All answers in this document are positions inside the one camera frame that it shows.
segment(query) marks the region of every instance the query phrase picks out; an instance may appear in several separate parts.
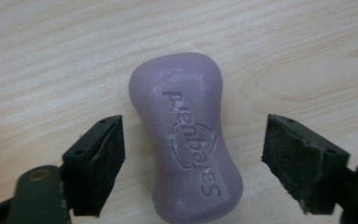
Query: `light wood surface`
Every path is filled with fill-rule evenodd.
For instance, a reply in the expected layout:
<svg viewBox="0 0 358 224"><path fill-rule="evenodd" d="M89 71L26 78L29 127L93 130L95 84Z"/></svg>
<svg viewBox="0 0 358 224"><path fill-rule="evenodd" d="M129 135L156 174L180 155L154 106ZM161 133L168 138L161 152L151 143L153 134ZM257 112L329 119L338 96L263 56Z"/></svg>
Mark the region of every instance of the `light wood surface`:
<svg viewBox="0 0 358 224"><path fill-rule="evenodd" d="M239 206L213 223L338 223L305 216L260 162L267 114L296 119L358 165L358 1L0 1L0 202L17 178L121 114L127 159L102 215L74 223L163 223L152 144L131 105L141 63L195 51L219 65L222 126L241 170Z"/></svg>

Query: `soap bar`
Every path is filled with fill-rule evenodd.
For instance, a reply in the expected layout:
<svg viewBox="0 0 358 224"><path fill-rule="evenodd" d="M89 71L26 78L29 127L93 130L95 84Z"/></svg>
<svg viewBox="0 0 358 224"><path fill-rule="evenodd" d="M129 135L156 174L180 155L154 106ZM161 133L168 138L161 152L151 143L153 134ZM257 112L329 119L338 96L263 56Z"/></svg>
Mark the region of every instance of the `soap bar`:
<svg viewBox="0 0 358 224"><path fill-rule="evenodd" d="M220 69L199 53L141 64L130 98L154 143L153 203L169 223L204 223L239 203L241 174L227 152L220 122Z"/></svg>

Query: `wooden table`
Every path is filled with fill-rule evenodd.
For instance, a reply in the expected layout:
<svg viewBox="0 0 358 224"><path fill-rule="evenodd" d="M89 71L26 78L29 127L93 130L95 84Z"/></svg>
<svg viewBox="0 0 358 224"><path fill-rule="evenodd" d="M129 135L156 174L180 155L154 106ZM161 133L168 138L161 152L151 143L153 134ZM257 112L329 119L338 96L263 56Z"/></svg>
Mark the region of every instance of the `wooden table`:
<svg viewBox="0 0 358 224"><path fill-rule="evenodd" d="M100 218L163 223L153 146L130 102L141 63L195 51L224 80L222 126L241 170L239 206L214 223L338 223L305 216L260 162L267 114L296 119L358 165L358 1L0 1L0 202L94 122L124 116L127 159Z"/></svg>

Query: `embossed logo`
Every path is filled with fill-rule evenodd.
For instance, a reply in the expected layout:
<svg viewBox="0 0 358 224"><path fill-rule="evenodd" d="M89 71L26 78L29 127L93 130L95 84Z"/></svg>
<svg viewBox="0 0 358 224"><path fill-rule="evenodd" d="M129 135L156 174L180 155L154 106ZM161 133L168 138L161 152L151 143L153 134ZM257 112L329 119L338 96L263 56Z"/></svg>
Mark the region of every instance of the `embossed logo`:
<svg viewBox="0 0 358 224"><path fill-rule="evenodd" d="M212 167L207 164L215 148L216 133L193 120L181 92L163 92L162 95L168 97L176 113L176 123L172 126L170 138L175 158L184 169L200 171L203 182L200 188L204 196L211 196L213 192L220 196L221 190L216 184Z"/></svg>

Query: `screw hole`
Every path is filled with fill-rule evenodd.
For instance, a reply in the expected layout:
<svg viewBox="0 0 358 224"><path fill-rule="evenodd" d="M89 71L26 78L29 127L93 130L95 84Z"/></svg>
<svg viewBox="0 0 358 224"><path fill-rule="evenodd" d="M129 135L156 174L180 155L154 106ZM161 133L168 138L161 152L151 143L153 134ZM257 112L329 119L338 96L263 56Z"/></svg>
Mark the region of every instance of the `screw hole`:
<svg viewBox="0 0 358 224"><path fill-rule="evenodd" d="M83 153L84 153L84 150L78 150L75 152L75 155L80 156L80 155L83 155Z"/></svg>
<svg viewBox="0 0 358 224"><path fill-rule="evenodd" d="M50 170L42 169L37 170L29 175L31 181L38 181L44 179L46 176L50 174Z"/></svg>
<svg viewBox="0 0 358 224"><path fill-rule="evenodd" d="M334 149L331 149L331 148L326 149L325 152L327 152L329 154L337 154L337 152Z"/></svg>

